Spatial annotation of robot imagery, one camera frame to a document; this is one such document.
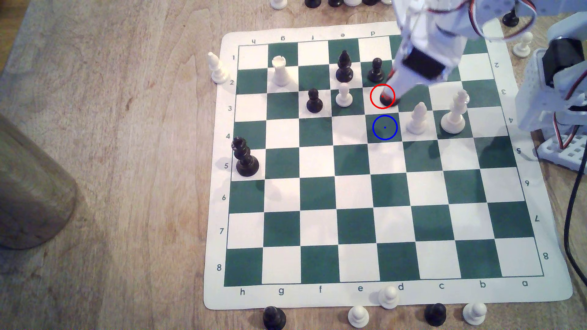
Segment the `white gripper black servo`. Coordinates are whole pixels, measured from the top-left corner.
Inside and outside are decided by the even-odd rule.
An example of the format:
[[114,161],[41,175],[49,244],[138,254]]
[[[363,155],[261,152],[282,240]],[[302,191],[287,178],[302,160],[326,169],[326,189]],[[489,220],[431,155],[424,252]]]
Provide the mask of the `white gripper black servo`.
[[400,98],[419,83],[445,81],[458,66],[469,33],[470,1],[392,1],[401,34],[400,68],[391,69],[385,99]]

